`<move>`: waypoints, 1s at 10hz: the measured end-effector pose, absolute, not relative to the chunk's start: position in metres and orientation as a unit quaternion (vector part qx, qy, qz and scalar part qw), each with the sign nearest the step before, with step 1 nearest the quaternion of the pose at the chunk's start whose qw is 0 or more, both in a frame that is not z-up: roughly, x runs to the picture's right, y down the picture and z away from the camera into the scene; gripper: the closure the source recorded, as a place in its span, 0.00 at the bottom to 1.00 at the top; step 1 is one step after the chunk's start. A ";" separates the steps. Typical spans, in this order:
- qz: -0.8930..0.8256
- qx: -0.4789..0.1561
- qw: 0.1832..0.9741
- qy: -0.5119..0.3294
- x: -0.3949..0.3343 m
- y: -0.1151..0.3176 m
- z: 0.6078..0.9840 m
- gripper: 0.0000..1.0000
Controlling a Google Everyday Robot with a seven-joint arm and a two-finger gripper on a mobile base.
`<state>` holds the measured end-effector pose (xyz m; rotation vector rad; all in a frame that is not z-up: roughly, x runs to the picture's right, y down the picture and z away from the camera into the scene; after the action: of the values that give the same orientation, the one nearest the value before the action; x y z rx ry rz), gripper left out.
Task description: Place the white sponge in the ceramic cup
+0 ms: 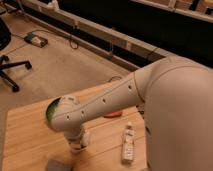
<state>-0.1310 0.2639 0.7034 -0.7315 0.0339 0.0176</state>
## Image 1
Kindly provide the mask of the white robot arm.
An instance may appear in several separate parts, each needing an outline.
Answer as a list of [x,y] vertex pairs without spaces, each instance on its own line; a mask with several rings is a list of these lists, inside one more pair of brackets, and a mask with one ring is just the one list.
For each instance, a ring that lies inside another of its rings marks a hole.
[[185,57],[157,60],[83,103],[62,96],[46,118],[78,144],[85,122],[139,105],[148,171],[213,171],[213,69]]

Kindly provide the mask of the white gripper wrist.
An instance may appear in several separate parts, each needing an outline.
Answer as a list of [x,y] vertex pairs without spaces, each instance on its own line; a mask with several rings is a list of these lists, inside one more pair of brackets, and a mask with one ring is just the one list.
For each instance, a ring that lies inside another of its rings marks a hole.
[[71,132],[65,132],[64,137],[67,140],[72,153],[79,153],[90,144],[90,133],[83,127]]

